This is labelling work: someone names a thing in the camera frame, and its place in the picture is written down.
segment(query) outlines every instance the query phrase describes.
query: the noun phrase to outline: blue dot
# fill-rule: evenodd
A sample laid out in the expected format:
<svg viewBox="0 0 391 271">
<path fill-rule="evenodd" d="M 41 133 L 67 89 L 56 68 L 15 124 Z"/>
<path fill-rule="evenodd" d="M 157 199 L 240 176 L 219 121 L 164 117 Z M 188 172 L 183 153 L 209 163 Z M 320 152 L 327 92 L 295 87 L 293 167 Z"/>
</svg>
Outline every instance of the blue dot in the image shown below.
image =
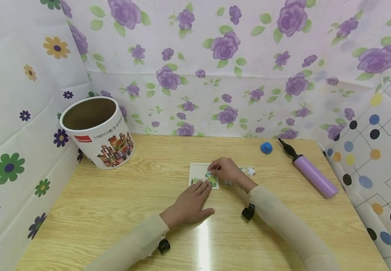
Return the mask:
<svg viewBox="0 0 391 271">
<path fill-rule="evenodd" d="M 382 231 L 379 236 L 386 245 L 391 245 L 391 235 L 385 231 Z"/>
<path fill-rule="evenodd" d="M 372 115 L 369 117 L 369 123 L 372 125 L 376 125 L 379 123 L 379 116 L 378 115 Z"/>
<path fill-rule="evenodd" d="M 358 182 L 361 184 L 361 186 L 363 186 L 364 188 L 367 188 L 367 189 L 370 189 L 373 186 L 372 180 L 367 176 L 361 175 L 358 178 Z"/>
<path fill-rule="evenodd" d="M 344 147 L 345 147 L 345 151 L 350 153 L 354 149 L 354 143 L 352 143 L 352 142 L 345 142 Z"/>
</svg>

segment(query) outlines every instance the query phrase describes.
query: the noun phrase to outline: wooden table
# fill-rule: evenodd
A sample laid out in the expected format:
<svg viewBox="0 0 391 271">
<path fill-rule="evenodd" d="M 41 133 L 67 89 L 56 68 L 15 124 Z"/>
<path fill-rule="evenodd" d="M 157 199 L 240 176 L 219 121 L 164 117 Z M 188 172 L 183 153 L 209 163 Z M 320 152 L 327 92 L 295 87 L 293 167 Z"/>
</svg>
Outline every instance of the wooden table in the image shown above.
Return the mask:
<svg viewBox="0 0 391 271">
<path fill-rule="evenodd" d="M 17 270 L 81 270 L 153 212 L 174 203 L 188 185 L 190 162 L 232 157 L 253 166 L 259 185 L 273 191 L 331 248 L 341 270 L 388 270 L 337 178 L 312 140 L 286 140 L 340 190 L 324 199 L 292 165 L 275 140 L 134 135 L 135 154 L 124 166 L 101 171 L 83 159 L 27 249 Z M 132 270 L 301 270 L 287 243 L 258 216 L 242 219 L 246 195 L 220 185 L 205 207 L 216 213 L 201 225 L 167 234 L 171 250 Z"/>
</svg>

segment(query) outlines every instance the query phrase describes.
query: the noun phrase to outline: purple rose print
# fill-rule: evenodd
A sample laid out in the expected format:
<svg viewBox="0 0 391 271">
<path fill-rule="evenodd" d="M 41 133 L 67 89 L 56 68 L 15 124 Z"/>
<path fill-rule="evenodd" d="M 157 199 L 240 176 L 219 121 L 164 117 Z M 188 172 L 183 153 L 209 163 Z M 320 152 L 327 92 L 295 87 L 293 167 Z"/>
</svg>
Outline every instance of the purple rose print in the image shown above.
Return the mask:
<svg viewBox="0 0 391 271">
<path fill-rule="evenodd" d="M 253 90 L 252 92 L 250 92 L 250 100 L 260 100 L 260 97 L 262 97 L 263 95 L 265 95 L 263 90 Z"/>
<path fill-rule="evenodd" d="M 237 6 L 231 6 L 229 9 L 230 21 L 237 25 L 239 23 L 239 18 L 242 17 L 241 10 Z"/>
<path fill-rule="evenodd" d="M 177 16 L 177 20 L 179 21 L 179 28 L 182 30 L 189 30 L 192 28 L 192 23 L 194 22 L 194 14 L 191 11 L 184 9 Z"/>
<path fill-rule="evenodd" d="M 236 120 L 237 116 L 238 109 L 229 106 L 225 108 L 223 112 L 218 113 L 217 120 L 221 121 L 221 124 L 232 123 Z"/>
<path fill-rule="evenodd" d="M 287 60 L 290 58 L 290 54 L 288 51 L 285 51 L 282 54 L 277 55 L 275 63 L 278 67 L 281 67 L 283 65 L 287 64 Z"/>
<path fill-rule="evenodd" d="M 194 134 L 194 126 L 188 123 L 184 123 L 176 130 L 176 134 L 181 137 L 192 137 Z"/>
<path fill-rule="evenodd" d="M 351 121 L 353 117 L 355 117 L 355 112 L 352 110 L 352 108 L 345 108 L 345 118 Z"/>
<path fill-rule="evenodd" d="M 172 50 L 171 48 L 164 49 L 164 51 L 162 51 L 162 60 L 164 61 L 170 60 L 173 54 L 174 54 L 174 50 Z"/>
<path fill-rule="evenodd" d="M 186 103 L 184 103 L 182 107 L 185 111 L 194 111 L 194 104 L 190 101 L 186 101 Z"/>
<path fill-rule="evenodd" d="M 199 69 L 195 72 L 195 76 L 198 78 L 204 78 L 206 76 L 205 70 Z"/>
<path fill-rule="evenodd" d="M 159 85 L 166 89 L 176 90 L 177 86 L 180 85 L 179 75 L 172 73 L 167 66 L 156 71 L 156 79 L 158 79 Z"/>
<path fill-rule="evenodd" d="M 113 18 L 128 29 L 133 30 L 136 23 L 141 23 L 141 11 L 131 0 L 108 0 Z"/>
<path fill-rule="evenodd" d="M 221 95 L 221 98 L 226 103 L 231 103 L 232 102 L 232 97 L 229 94 L 223 94 L 223 95 Z"/>
<path fill-rule="evenodd" d="M 359 57 L 357 69 L 367 73 L 382 73 L 391 68 L 391 45 L 383 48 L 371 48 L 364 51 Z"/>
<path fill-rule="evenodd" d="M 304 28 L 307 22 L 305 6 L 306 0 L 286 0 L 277 20 L 277 26 L 281 33 L 291 37 L 296 31 L 301 31 Z"/>
<path fill-rule="evenodd" d="M 180 118 L 181 120 L 186 120 L 186 115 L 185 115 L 185 113 L 179 112 L 179 113 L 176 114 L 176 116 L 177 116 L 178 118 Z"/>
<path fill-rule="evenodd" d="M 286 93 L 289 95 L 298 96 L 302 91 L 305 91 L 309 86 L 309 81 L 305 79 L 305 76 L 302 72 L 297 73 L 296 75 L 289 77 L 286 83 Z"/>
<path fill-rule="evenodd" d="M 236 37 L 235 32 L 229 31 L 224 37 L 216 38 L 211 43 L 211 51 L 214 59 L 228 60 L 238 51 L 238 45 L 241 41 Z"/>
<path fill-rule="evenodd" d="M 313 62 L 316 61 L 318 57 L 316 55 L 310 55 L 304 59 L 304 63 L 302 65 L 303 68 L 310 66 Z"/>
<path fill-rule="evenodd" d="M 339 31 L 337 32 L 338 38 L 347 37 L 351 31 L 358 27 L 358 21 L 355 18 L 350 18 L 339 25 Z"/>
</svg>

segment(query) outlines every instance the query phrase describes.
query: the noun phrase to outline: blue ball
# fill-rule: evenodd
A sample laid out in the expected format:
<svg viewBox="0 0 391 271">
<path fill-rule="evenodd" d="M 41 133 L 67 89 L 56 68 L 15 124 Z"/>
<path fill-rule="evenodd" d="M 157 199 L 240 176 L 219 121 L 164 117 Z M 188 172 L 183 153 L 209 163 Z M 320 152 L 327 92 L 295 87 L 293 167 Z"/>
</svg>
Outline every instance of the blue ball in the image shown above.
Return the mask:
<svg viewBox="0 0 391 271">
<path fill-rule="evenodd" d="M 272 145 L 269 142 L 265 142 L 260 146 L 260 150 L 264 154 L 270 154 L 272 153 Z"/>
</svg>

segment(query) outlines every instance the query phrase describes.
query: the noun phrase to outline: red logo label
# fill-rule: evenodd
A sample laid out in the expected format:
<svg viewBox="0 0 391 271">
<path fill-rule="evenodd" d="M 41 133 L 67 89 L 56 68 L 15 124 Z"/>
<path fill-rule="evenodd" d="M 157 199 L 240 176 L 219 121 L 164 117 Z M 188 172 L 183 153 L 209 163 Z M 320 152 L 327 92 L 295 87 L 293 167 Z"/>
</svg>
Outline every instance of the red logo label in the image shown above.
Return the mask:
<svg viewBox="0 0 391 271">
<path fill-rule="evenodd" d="M 74 136 L 74 137 L 76 140 L 78 140 L 78 142 L 87 143 L 92 141 L 89 136 Z"/>
</svg>

